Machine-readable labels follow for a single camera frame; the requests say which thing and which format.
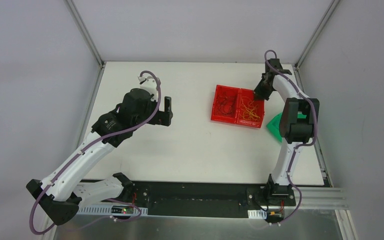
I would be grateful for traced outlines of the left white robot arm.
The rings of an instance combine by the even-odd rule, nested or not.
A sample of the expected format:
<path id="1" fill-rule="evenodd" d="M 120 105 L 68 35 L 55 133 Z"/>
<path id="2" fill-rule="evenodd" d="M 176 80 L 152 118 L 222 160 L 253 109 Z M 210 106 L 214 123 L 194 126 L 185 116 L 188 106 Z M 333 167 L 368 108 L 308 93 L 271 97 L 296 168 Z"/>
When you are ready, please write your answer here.
<path id="1" fill-rule="evenodd" d="M 158 94 L 141 88 L 131 89 L 121 103 L 98 118 L 85 140 L 53 173 L 42 180 L 31 179 L 26 185 L 35 199 L 30 218 L 40 206 L 54 226 L 61 226 L 88 205 L 113 198 L 123 203 L 129 201 L 133 183 L 121 172 L 88 186 L 81 186 L 80 181 L 141 126 L 170 126 L 172 99 L 169 96 L 163 98 L 164 110 L 161 111 L 162 99 Z"/>

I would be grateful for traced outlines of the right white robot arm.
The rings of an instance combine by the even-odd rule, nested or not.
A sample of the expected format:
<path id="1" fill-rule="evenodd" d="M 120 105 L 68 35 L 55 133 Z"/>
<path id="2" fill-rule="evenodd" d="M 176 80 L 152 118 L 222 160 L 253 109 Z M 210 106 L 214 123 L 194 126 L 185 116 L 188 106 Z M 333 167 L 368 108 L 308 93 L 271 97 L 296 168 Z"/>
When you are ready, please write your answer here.
<path id="1" fill-rule="evenodd" d="M 269 175 L 262 198 L 270 205 L 294 199 L 292 176 L 302 148 L 311 146 L 317 138 L 320 102 L 310 98 L 289 78 L 278 58 L 265 62 L 265 73 L 253 91 L 255 100 L 269 100 L 278 92 L 284 101 L 279 122 L 281 149 L 273 172 Z"/>

